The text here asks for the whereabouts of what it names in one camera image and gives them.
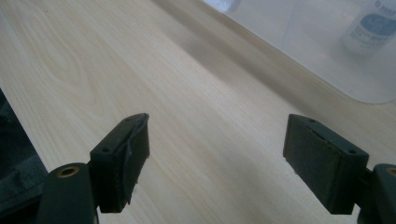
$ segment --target bottle label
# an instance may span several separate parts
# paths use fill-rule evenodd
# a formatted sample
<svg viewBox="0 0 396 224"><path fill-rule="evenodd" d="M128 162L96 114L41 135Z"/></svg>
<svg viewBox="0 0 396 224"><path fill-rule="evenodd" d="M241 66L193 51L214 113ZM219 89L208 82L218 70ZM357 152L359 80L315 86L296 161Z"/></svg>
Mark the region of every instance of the bottle label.
<svg viewBox="0 0 396 224"><path fill-rule="evenodd" d="M361 26L374 35L390 36L396 33L396 20L370 14L361 20Z"/></svg>

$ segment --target plastic bottle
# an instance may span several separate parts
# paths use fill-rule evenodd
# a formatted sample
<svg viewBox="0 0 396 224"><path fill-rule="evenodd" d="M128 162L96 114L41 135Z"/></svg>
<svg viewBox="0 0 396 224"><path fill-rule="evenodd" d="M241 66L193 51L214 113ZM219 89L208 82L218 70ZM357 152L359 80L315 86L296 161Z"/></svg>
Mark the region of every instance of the plastic bottle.
<svg viewBox="0 0 396 224"><path fill-rule="evenodd" d="M342 40L350 51L372 55L396 34L396 0L372 0L346 29Z"/></svg>

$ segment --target black component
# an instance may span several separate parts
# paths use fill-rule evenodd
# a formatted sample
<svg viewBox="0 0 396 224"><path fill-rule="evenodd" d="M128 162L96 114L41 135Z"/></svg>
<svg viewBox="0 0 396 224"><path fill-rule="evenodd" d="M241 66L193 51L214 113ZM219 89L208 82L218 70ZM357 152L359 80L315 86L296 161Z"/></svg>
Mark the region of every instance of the black component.
<svg viewBox="0 0 396 224"><path fill-rule="evenodd" d="M352 213L366 152L313 119L290 115L283 156L331 214Z"/></svg>
<svg viewBox="0 0 396 224"><path fill-rule="evenodd" d="M396 223L396 166L371 172L369 155L316 120L289 116L283 156L332 214L361 208L359 224Z"/></svg>
<svg viewBox="0 0 396 224"><path fill-rule="evenodd" d="M34 223L47 174L0 90L0 223Z"/></svg>
<svg viewBox="0 0 396 224"><path fill-rule="evenodd" d="M373 170L372 186L382 223L396 223L396 166L378 164Z"/></svg>
<svg viewBox="0 0 396 224"><path fill-rule="evenodd" d="M119 213L131 201L149 156L148 114L124 119L91 151L88 164L71 163L46 179L37 224L98 223L96 207Z"/></svg>
<svg viewBox="0 0 396 224"><path fill-rule="evenodd" d="M91 151L91 177L102 213L119 213L131 201L149 156L148 119L147 114L124 119Z"/></svg>
<svg viewBox="0 0 396 224"><path fill-rule="evenodd" d="M36 222L39 224L98 223L90 171L84 163L70 163L49 173Z"/></svg>

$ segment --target wooden tabletop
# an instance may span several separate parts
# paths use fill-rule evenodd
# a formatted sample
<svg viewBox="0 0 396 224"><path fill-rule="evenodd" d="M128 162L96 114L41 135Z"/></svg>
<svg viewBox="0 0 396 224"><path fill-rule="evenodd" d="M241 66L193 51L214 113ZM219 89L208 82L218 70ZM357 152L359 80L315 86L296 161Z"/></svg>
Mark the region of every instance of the wooden tabletop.
<svg viewBox="0 0 396 224"><path fill-rule="evenodd" d="M101 223L356 223L282 157L288 114L396 163L396 104L352 100L199 0L0 1L0 86L47 169L147 112L131 205Z"/></svg>

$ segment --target screw hole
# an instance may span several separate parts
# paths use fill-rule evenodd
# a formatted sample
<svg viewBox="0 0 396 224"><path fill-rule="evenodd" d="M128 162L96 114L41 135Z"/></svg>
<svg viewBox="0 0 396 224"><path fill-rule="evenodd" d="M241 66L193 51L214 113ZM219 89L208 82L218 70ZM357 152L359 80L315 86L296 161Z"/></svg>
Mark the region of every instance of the screw hole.
<svg viewBox="0 0 396 224"><path fill-rule="evenodd" d="M69 177L78 173L79 168L77 166L69 166L63 168L60 172L58 172L57 176L60 178Z"/></svg>

